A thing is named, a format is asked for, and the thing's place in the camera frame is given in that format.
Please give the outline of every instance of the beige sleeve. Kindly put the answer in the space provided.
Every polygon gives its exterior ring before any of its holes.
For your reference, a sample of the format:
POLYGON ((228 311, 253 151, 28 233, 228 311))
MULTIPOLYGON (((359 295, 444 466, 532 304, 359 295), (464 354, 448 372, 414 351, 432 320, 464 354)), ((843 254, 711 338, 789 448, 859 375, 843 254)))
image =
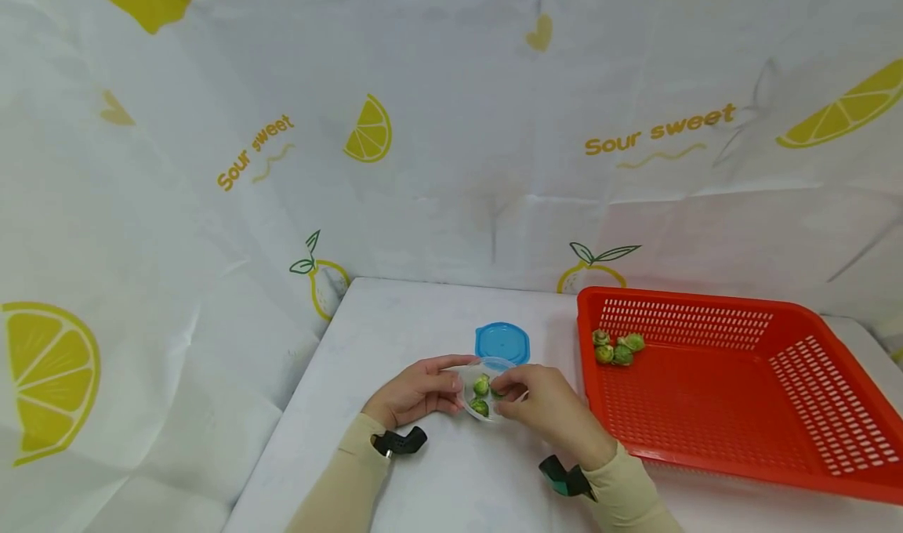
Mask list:
POLYGON ((373 448, 370 436, 385 432, 386 427, 369 416, 357 414, 285 533, 369 531, 373 502, 390 466, 390 460, 373 448))
POLYGON ((682 533, 655 491, 643 463, 618 443, 618 454, 606 466, 583 471, 593 486, 596 502, 586 499, 596 523, 605 533, 682 533))

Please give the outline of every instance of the yellow wavy line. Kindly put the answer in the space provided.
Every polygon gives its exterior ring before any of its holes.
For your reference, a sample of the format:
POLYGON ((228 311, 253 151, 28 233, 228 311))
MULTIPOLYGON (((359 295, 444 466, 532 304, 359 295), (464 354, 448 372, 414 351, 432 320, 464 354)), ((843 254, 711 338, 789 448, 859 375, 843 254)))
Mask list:
POLYGON ((650 154, 649 157, 643 159, 642 161, 636 163, 635 165, 628 163, 626 161, 623 163, 618 163, 618 169, 639 169, 640 166, 646 165, 649 161, 651 161, 652 159, 654 159, 656 157, 667 159, 670 161, 676 161, 677 159, 682 158, 685 154, 689 153, 690 151, 692 151, 694 149, 706 149, 706 148, 708 148, 708 147, 705 145, 705 143, 695 143, 694 145, 690 145, 688 148, 685 148, 683 151, 681 151, 678 154, 667 154, 667 153, 661 153, 661 152, 653 153, 653 154, 650 154))
POLYGON ((283 147, 283 150, 278 155, 278 157, 267 157, 267 170, 263 172, 261 176, 255 176, 254 178, 251 178, 251 184, 259 183, 263 179, 267 178, 270 175, 270 163, 275 163, 277 161, 283 160, 285 158, 285 154, 288 153, 289 148, 294 146, 294 143, 286 143, 285 147, 283 147))

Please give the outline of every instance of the hand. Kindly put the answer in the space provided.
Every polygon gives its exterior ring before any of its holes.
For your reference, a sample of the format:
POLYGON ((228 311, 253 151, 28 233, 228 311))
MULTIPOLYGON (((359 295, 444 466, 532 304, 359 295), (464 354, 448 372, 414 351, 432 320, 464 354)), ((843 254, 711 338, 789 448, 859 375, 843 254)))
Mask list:
POLYGON ((584 470, 599 469, 615 457, 618 441, 584 406, 558 368, 539 364, 510 368, 492 381, 492 388, 505 395, 495 403, 503 418, 521 422, 546 443, 569 452, 584 470), (524 392, 527 396, 516 401, 524 392))
POLYGON ((380 422, 387 430, 408 425, 434 411, 455 415, 462 380, 457 372, 445 371, 475 361, 473 355, 445 355, 416 361, 377 390, 362 414, 380 422))

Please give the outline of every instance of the yellow heart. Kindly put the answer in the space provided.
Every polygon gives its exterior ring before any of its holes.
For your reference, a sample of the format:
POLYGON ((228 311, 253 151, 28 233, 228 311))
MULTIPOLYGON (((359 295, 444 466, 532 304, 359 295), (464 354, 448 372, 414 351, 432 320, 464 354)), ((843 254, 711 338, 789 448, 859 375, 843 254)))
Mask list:
POLYGON ((550 41, 552 41, 552 18, 548 14, 540 14, 536 18, 536 31, 527 34, 527 45, 545 53, 550 41))
POLYGON ((101 118, 116 125, 135 125, 135 121, 129 116, 129 112, 125 111, 125 108, 119 103, 119 100, 115 99, 112 92, 103 91, 103 99, 107 101, 109 109, 100 112, 101 118))

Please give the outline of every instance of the red plastic basket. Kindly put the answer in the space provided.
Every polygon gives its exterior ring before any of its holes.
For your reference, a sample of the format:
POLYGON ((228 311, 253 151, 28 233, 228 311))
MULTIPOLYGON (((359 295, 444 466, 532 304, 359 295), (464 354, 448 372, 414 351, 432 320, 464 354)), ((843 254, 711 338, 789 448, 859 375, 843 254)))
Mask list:
POLYGON ((815 313, 621 288, 577 305, 589 407, 631 454, 903 505, 903 420, 815 313), (647 347, 598 365, 597 328, 647 347))

